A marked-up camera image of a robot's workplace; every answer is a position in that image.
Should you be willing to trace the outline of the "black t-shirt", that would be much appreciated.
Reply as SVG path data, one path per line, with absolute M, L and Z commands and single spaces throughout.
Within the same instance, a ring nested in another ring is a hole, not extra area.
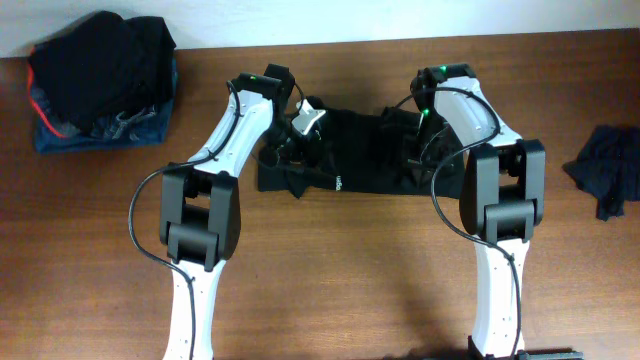
M 419 196 L 435 193 L 438 197 L 460 197 L 464 180 L 464 164 L 460 157 L 441 169 L 435 183 L 430 179 L 427 185 L 412 185 L 402 177 L 397 162 L 399 136 L 383 129 L 382 114 L 389 107 L 379 115 L 368 115 L 330 108 L 315 96 L 307 100 L 315 109 L 326 111 L 319 125 L 324 147 L 320 163 L 302 173 L 269 170 L 259 165 L 259 191 L 288 191 L 296 198 L 310 187 L 337 192 Z M 451 138 L 454 153 L 461 144 L 453 130 Z

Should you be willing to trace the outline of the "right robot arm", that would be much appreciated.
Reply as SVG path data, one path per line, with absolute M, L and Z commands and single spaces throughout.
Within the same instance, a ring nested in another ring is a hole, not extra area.
M 409 99 L 423 117 L 440 117 L 461 147 L 434 166 L 467 160 L 459 195 L 462 225 L 452 230 L 473 242 L 476 315 L 468 339 L 473 359 L 527 359 L 522 334 L 522 278 L 534 229 L 543 218 L 546 153 L 496 113 L 467 64 L 426 67 Z

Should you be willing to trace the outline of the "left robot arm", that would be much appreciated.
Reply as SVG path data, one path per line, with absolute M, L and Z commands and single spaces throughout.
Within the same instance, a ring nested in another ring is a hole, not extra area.
M 238 178 L 254 146 L 265 141 L 267 164 L 304 171 L 318 149 L 315 127 L 325 115 L 307 100 L 287 113 L 294 75 L 270 64 L 261 75 L 230 82 L 229 102 L 216 128 L 184 166 L 162 175 L 159 237 L 172 266 L 173 299 L 167 359 L 211 359 L 219 280 L 240 237 Z

